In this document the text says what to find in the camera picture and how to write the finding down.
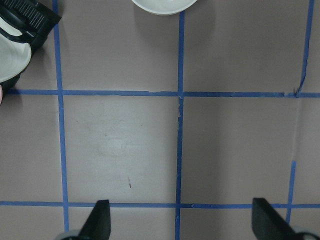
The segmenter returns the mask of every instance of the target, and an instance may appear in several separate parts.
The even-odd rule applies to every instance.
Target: gray floor
[[[0,106],[3,239],[53,240],[109,199],[112,240],[178,240],[175,206],[181,240],[253,240],[248,204],[265,197],[285,218],[291,177],[290,224],[320,233],[319,94],[259,93],[299,87],[308,7],[199,0],[180,29],[182,78],[183,15],[59,0],[59,38],[52,31]],[[304,93],[320,93],[319,20],[315,1]]]

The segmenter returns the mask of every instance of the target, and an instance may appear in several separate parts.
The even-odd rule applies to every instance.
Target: white plate
[[[143,10],[156,15],[172,15],[182,12],[197,0],[132,0]]]
[[[0,27],[7,33],[19,36],[22,33],[0,17]],[[0,83],[13,78],[24,70],[31,58],[28,43],[10,41],[0,34]]]

